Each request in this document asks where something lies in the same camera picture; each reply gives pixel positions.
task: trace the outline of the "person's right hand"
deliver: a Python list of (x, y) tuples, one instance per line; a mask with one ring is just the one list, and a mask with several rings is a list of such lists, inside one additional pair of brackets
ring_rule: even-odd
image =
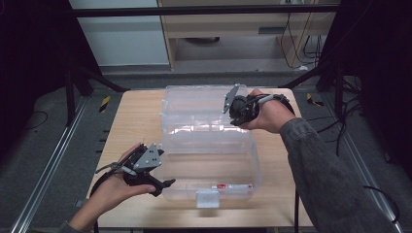
[[(263, 94), (254, 89), (251, 95)], [(279, 133), (282, 126), (296, 116), (278, 100), (270, 100), (259, 105), (259, 114), (256, 119), (240, 125), (242, 129), (264, 129), (271, 133)]]

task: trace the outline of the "cabinet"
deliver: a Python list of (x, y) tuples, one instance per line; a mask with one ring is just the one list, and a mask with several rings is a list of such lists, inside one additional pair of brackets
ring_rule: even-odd
[[(184, 6), (236, 6), (276, 5), (281, 0), (157, 0), (159, 7)], [(337, 4), (338, 0), (310, 0), (305, 4)], [(277, 36), (282, 40), (286, 59), (291, 65), (298, 63), (296, 54), (301, 51), (307, 36), (327, 35), (334, 13), (293, 14), (237, 14), (202, 16), (163, 16), (161, 22), (170, 65), (174, 67), (179, 38)]]

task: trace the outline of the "gray sleeve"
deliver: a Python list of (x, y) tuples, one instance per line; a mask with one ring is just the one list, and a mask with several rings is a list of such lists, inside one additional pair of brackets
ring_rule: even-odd
[(305, 210), (320, 232), (395, 232), (362, 187), (356, 172), (328, 151), (325, 143), (302, 119), (281, 129), (293, 179)]
[(60, 228), (58, 228), (57, 233), (85, 233), (85, 232), (73, 229), (73, 227), (71, 227), (67, 221), (64, 221), (63, 223), (61, 223)]

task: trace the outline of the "person's left hand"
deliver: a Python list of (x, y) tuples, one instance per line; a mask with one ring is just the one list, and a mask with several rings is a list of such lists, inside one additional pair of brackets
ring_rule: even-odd
[[(137, 144), (126, 151), (119, 161), (139, 146), (140, 144)], [(109, 177), (96, 189), (85, 205), (73, 216), (69, 224), (76, 230), (89, 231), (101, 215), (114, 209), (124, 200), (154, 191), (155, 187), (149, 184), (129, 186), (123, 180), (122, 172), (119, 172)]]

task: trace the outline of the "gray floor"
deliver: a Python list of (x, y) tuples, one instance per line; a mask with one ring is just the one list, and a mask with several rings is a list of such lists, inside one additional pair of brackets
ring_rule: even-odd
[[(282, 54), (274, 38), (221, 38), (215, 44), (194, 44), (182, 40), (177, 54), (177, 67), (173, 71), (146, 70), (138, 74), (108, 74), (107, 78), (132, 89), (163, 88), (170, 84), (234, 84), (248, 86), (277, 86), (288, 83), (304, 71), (291, 69), (282, 59)], [(333, 114), (328, 107), (307, 103), (306, 94), (311, 93), (315, 101), (327, 102), (330, 93), (318, 94), (313, 88), (316, 78), (303, 83), (293, 90), (299, 110), (320, 130), (333, 122)], [(70, 138), (67, 148), (56, 167), (50, 183), (41, 196), (38, 206), (31, 206), (36, 212), (28, 220), (29, 228), (55, 229), (69, 219), (78, 209), (79, 200), (84, 200), (95, 171), (105, 139), (121, 99), (106, 86), (92, 82), (95, 90), (91, 97), (80, 97), (77, 104), (85, 103), (82, 117)], [(110, 96), (104, 113), (99, 113), (101, 102)], [(345, 100), (355, 97), (345, 94)], [(47, 94), (36, 102), (36, 112), (27, 122), (27, 129), (10, 153), (12, 159), (1, 165), (0, 170), (0, 228), (2, 232), (16, 222), (32, 191), (38, 187), (37, 181), (48, 166), (54, 149), (58, 147), (65, 133), (66, 102), (65, 90), (59, 89)], [(361, 112), (355, 112), (347, 121), (346, 139), (354, 142), (364, 166), (376, 184), (388, 192), (400, 208), (400, 225), (404, 232), (412, 232), (412, 183), (403, 170), (395, 163), (387, 163), (383, 150)], [(321, 133), (326, 141), (333, 141), (338, 128)], [(336, 143), (327, 143), (335, 150)], [(350, 150), (350, 142), (342, 141), (339, 156), (342, 161), (359, 169)], [(266, 232), (292, 232), (291, 228), (267, 228)], [(303, 232), (314, 232), (312, 228)]]

